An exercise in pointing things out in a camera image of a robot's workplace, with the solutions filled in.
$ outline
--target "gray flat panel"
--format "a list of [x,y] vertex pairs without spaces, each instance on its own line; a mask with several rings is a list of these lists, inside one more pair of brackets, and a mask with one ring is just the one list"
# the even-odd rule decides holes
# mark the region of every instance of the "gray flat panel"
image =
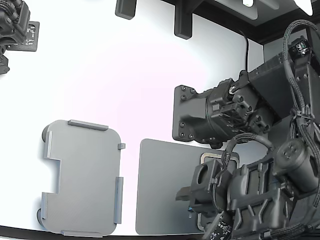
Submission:
[[121,223],[118,133],[104,125],[58,120],[42,138],[44,158],[59,161],[60,168],[58,192],[42,193],[40,224],[65,236],[110,235]]
[[189,218],[188,201],[175,201],[176,193],[190,186],[204,153],[223,151],[144,139],[140,146],[136,231],[140,235],[201,233],[197,215]]

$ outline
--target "gray clip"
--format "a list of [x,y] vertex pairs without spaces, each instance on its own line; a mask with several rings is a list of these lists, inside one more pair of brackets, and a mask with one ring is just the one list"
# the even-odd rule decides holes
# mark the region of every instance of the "gray clip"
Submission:
[[117,176],[115,179],[115,195],[114,195],[114,216],[113,222],[121,224],[122,222],[122,196],[124,190],[124,178]]
[[125,143],[119,143],[118,144],[118,149],[119,150],[126,149],[126,144]]

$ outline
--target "metal plate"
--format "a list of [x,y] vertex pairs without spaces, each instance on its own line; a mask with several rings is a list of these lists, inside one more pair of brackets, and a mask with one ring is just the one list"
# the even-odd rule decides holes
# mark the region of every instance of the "metal plate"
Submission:
[[[223,151],[152,139],[140,146],[136,231],[140,235],[199,234],[197,215],[189,218],[187,201],[177,192],[189,186],[200,159]],[[232,159],[239,159],[237,154]]]
[[36,52],[38,49],[40,22],[29,21],[26,39],[23,43],[6,46],[8,51]]

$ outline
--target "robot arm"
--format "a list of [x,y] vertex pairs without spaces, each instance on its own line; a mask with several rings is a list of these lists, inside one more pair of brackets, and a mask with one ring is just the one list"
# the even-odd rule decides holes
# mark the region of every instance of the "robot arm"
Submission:
[[[299,44],[304,44],[308,53],[302,55],[303,50],[297,50]],[[292,68],[298,71],[308,62],[313,71],[320,74],[319,62],[303,36],[291,44],[290,55],[294,60],[290,61]],[[307,62],[302,63],[302,56]],[[305,73],[302,72],[299,72],[299,78],[304,80]],[[238,134],[267,133],[274,124],[289,116],[293,104],[284,58],[278,54],[252,72],[241,71],[237,81],[223,80],[217,87],[200,94],[194,88],[177,86],[172,137],[177,141],[195,140],[220,149],[224,142]]]
[[[175,89],[175,140],[212,148],[230,140],[222,158],[199,165],[191,186],[176,195],[189,201],[189,211],[213,218],[203,226],[203,239],[286,240],[320,224],[313,220],[320,200],[320,67],[303,37],[288,52],[291,60],[278,54],[252,72],[242,71],[239,80],[224,80],[204,93]],[[280,147],[259,136],[289,115],[289,136]],[[264,144],[267,155],[228,170],[235,145],[248,141]],[[296,203],[306,198],[312,206],[294,222]]]
[[0,0],[0,75],[10,70],[6,50],[37,50],[39,23],[35,22],[37,27],[29,23],[30,10],[25,1]]

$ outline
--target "white backdrop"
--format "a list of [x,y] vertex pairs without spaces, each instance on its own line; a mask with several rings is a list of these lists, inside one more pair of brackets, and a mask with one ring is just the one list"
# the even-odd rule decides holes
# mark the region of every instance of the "white backdrop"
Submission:
[[[174,88],[199,93],[238,79],[245,40],[196,15],[193,37],[178,38],[174,6],[160,0],[138,0],[132,20],[115,16],[116,0],[27,4],[40,22],[38,51],[7,51],[11,71],[0,77],[0,225],[42,230],[36,212],[42,192],[56,192],[58,166],[43,160],[41,133],[55,120],[75,119],[108,125],[126,143],[122,224],[113,234],[136,235],[141,140],[174,142]],[[250,41],[249,70],[262,63],[263,46]],[[237,151],[250,163],[265,149],[247,144]]]

